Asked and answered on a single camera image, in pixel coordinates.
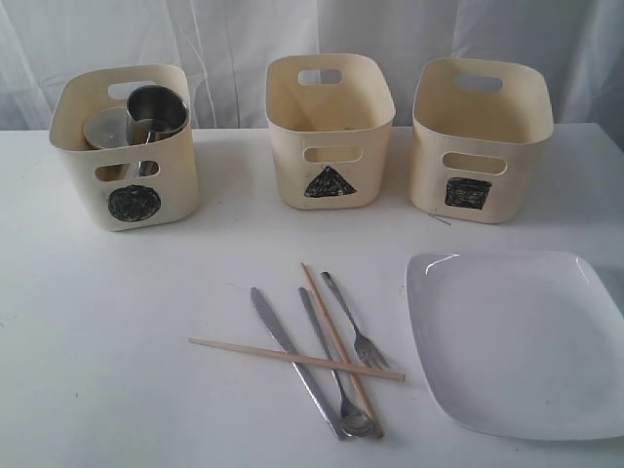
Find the steel table knife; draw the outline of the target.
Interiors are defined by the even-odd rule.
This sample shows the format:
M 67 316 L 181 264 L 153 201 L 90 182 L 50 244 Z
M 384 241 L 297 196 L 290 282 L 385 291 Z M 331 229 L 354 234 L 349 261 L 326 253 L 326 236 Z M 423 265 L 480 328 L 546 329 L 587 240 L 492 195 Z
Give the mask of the steel table knife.
M 253 307 L 269 334 L 282 348 L 282 350 L 287 353 L 288 357 L 294 357 L 297 354 L 296 347 L 272 307 L 264 297 L 262 291 L 256 287 L 251 287 L 250 296 Z M 299 362 L 293 362 L 292 366 L 294 367 L 318 411 L 329 424 L 331 431 L 336 438 L 340 441 L 349 439 L 350 436 L 343 429 L 340 417 L 332 408 L 329 400 L 309 369 Z

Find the cream bin with square mark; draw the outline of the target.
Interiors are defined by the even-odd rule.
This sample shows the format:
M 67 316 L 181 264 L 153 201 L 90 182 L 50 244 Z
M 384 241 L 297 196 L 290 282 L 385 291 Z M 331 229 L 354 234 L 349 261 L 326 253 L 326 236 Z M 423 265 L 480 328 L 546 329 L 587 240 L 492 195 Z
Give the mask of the cream bin with square mark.
M 431 215 L 495 224 L 519 211 L 554 117 L 537 70 L 437 58 L 420 74 L 412 128 L 411 202 Z

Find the steel mug with handle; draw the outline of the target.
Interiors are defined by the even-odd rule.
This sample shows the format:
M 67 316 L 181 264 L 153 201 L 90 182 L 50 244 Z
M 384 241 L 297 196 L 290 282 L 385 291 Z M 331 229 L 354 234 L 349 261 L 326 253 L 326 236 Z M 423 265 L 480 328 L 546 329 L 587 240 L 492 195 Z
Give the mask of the steel mug with handle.
M 145 85 L 133 90 L 126 102 L 126 140 L 140 145 L 164 140 L 181 132 L 189 121 L 185 100 L 170 88 Z

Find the steel fork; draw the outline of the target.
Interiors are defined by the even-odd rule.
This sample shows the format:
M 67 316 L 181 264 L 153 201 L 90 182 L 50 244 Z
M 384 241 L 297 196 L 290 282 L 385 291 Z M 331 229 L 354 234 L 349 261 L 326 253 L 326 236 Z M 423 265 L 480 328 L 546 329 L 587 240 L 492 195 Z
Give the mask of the steel fork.
M 376 347 L 376 345 L 366 337 L 358 327 L 349 306 L 342 295 L 337 283 L 334 281 L 332 275 L 328 271 L 323 271 L 321 273 L 321 277 L 329 288 L 329 290 L 334 295 L 338 304 L 342 308 L 344 314 L 346 315 L 348 321 L 351 324 L 351 327 L 354 332 L 354 350 L 359 358 L 359 360 L 369 368 L 377 368 L 377 369 L 389 369 L 390 366 L 384 358 L 381 351 Z

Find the cream bin with circle mark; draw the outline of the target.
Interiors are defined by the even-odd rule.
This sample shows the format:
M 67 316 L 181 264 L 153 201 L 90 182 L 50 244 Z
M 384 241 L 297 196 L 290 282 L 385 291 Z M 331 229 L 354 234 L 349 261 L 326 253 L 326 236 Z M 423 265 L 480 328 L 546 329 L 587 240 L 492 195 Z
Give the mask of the cream bin with circle mark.
M 83 126 L 96 112 L 126 108 L 130 93 L 145 85 L 177 92 L 186 102 L 184 129 L 161 141 L 111 149 L 92 148 Z M 92 221 L 122 231 L 178 221 L 199 204 L 199 182 L 191 130 L 190 96 L 185 73 L 168 64 L 108 68 L 66 83 L 49 132 L 51 145 Z

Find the wooden chopstick lying lengthwise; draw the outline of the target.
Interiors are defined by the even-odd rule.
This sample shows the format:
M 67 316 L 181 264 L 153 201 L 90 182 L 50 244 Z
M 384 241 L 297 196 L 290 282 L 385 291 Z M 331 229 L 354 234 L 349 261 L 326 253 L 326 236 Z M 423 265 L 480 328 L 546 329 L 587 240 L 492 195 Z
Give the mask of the wooden chopstick lying lengthwise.
M 316 283 L 313 279 L 312 274 L 309 271 L 308 266 L 303 262 L 300 262 L 299 265 L 302 268 L 303 275 L 316 301 L 316 304 L 320 311 L 325 328 L 329 332 L 333 345 L 338 353 L 338 356 L 340 357 L 339 363 L 344 364 L 344 365 L 350 365 L 351 367 L 353 367 L 349 354 L 342 342 L 340 333 L 338 332 L 336 326 L 333 323 L 331 314 L 329 313 L 329 310 L 322 298 L 322 295 L 320 294 L 316 286 Z M 358 402 L 361 406 L 364 407 L 364 413 L 367 415 L 368 419 L 371 421 L 372 428 L 373 428 L 372 433 L 377 439 L 382 439 L 385 435 L 384 429 L 382 425 L 380 424 L 380 422 L 378 421 L 378 417 L 371 404 L 371 400 L 368 396 L 365 386 L 362 383 L 360 376 L 357 373 L 355 373 L 353 370 L 349 370 L 348 375 L 354 387 L 354 391 L 357 396 Z

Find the white backdrop curtain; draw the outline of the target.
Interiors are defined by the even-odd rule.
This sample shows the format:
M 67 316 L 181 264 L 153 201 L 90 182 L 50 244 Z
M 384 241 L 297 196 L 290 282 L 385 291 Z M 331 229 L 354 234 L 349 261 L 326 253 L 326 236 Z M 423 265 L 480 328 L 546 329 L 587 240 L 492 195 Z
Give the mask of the white backdrop curtain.
M 374 59 L 399 125 L 424 64 L 465 57 L 537 69 L 558 122 L 623 138 L 619 1 L 5 1 L 1 126 L 46 129 L 81 73 L 165 63 L 187 76 L 196 127 L 262 127 L 267 65 L 322 53 Z

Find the cream bin with triangle mark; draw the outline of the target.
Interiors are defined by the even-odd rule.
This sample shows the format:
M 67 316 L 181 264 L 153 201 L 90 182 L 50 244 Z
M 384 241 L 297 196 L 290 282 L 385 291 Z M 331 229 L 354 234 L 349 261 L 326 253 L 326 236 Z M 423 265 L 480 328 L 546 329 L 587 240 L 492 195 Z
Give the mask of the cream bin with triangle mark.
M 299 210 L 359 208 L 378 195 L 396 108 L 371 58 L 289 56 L 269 64 L 265 109 L 278 192 Z

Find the steel spoon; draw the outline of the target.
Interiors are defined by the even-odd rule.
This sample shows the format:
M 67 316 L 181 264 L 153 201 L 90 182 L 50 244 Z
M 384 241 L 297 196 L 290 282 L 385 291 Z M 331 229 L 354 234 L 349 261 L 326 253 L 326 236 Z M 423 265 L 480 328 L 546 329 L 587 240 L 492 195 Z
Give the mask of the steel spoon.
M 323 351 L 325 352 L 326 357 L 331 361 L 332 353 L 327 344 L 324 333 L 321 329 L 321 325 L 316 316 L 314 306 L 312 303 L 312 299 L 310 296 L 310 292 L 304 288 L 298 288 L 298 294 L 302 301 L 303 307 L 305 309 L 306 315 L 312 325 L 312 328 L 321 344 Z M 337 372 L 337 370 L 331 370 L 331 374 L 333 380 L 337 386 L 340 396 L 340 408 L 339 415 L 341 419 L 342 428 L 349 436 L 355 437 L 373 437 L 376 439 L 380 439 L 382 437 L 381 432 L 379 431 L 379 427 L 377 423 L 363 410 L 354 405 L 349 399 L 344 386 L 342 384 L 342 380 Z

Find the white square plate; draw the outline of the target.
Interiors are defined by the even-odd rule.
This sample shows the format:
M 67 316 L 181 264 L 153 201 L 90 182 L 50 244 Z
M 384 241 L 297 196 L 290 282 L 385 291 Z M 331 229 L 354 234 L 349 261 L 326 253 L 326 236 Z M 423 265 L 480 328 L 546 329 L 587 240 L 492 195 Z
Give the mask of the white square plate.
M 623 434 L 623 315 L 565 252 L 420 253 L 406 268 L 428 389 L 469 430 L 536 441 Z

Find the wooden chopstick across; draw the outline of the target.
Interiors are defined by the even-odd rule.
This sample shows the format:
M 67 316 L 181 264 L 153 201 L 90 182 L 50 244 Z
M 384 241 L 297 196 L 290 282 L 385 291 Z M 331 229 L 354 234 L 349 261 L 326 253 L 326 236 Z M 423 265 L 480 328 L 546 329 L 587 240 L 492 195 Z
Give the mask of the wooden chopstick across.
M 339 361 L 330 361 L 328 359 L 299 355 L 296 353 L 288 353 L 284 351 L 277 351 L 248 345 L 219 342 L 198 337 L 189 337 L 188 342 L 195 345 L 276 359 L 289 363 L 305 364 L 337 371 L 354 371 L 359 375 L 373 376 L 386 380 L 398 382 L 404 382 L 406 380 L 406 376 L 403 373 L 397 371 L 373 369 L 365 366 L 357 366 L 354 364 L 353 367 L 351 367 L 350 365 L 340 364 Z

